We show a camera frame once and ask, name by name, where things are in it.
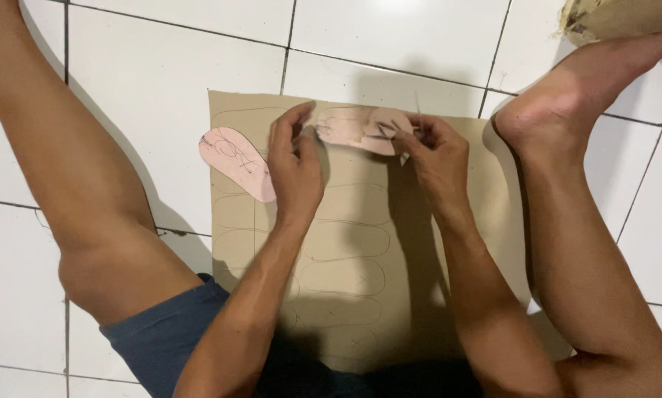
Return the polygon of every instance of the person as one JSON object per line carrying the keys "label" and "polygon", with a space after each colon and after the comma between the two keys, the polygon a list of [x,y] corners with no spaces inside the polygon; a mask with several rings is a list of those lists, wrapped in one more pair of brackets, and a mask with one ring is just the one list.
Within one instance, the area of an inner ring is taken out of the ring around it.
{"label": "person", "polygon": [[311,104],[272,124],[276,224],[231,294],[158,238],[134,168],[43,58],[16,0],[0,0],[0,120],[61,249],[67,297],[95,317],[153,397],[662,397],[662,332],[583,169],[596,119],[661,58],[662,34],[587,45],[495,116],[524,177],[540,298],[578,353],[556,363],[478,234],[467,141],[439,119],[412,116],[427,138],[400,133],[397,141],[442,231],[470,368],[407,365],[365,376],[331,371],[274,335],[324,193],[312,138],[293,136]]}

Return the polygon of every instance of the foot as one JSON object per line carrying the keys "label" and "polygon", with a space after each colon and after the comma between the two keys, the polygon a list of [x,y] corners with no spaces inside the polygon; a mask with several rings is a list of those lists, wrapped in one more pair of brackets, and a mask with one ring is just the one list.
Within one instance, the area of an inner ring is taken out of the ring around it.
{"label": "foot", "polygon": [[495,115],[521,158],[562,155],[581,164],[596,119],[662,59],[662,33],[586,45]]}

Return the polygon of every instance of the pink foam cutout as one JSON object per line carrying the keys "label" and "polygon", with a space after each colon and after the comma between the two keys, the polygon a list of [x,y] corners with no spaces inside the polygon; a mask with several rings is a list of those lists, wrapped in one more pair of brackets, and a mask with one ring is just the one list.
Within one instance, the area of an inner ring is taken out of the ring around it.
{"label": "pink foam cutout", "polygon": [[329,108],[319,115],[316,131],[319,139],[328,144],[361,148],[385,156],[401,154],[391,140],[395,131],[382,128],[379,123],[397,125],[412,134],[412,124],[402,111],[368,106]]}
{"label": "pink foam cutout", "polygon": [[235,181],[256,200],[276,200],[265,159],[237,130],[212,129],[201,137],[199,152],[209,166]]}

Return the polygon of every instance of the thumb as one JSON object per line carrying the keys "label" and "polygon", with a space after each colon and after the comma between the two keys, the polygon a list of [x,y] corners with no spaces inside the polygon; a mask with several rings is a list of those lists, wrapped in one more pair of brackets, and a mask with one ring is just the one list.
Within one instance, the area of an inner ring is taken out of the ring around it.
{"label": "thumb", "polygon": [[421,158],[429,150],[422,142],[417,140],[415,135],[408,132],[399,130],[395,133],[393,139],[397,140],[400,143],[401,149],[405,150],[413,158]]}

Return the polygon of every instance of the leg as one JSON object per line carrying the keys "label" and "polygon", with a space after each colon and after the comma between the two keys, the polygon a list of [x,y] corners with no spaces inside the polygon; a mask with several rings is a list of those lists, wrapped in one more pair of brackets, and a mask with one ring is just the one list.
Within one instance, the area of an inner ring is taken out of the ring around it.
{"label": "leg", "polygon": [[[580,396],[656,397],[662,389],[662,332],[601,219],[583,169],[596,119],[661,58],[662,34],[586,46],[495,118],[523,169],[542,303],[579,351],[560,369]],[[634,385],[647,385],[649,392]]]}
{"label": "leg", "polygon": [[201,284],[157,237],[123,151],[0,0],[0,120],[61,249],[68,297],[114,324]]}

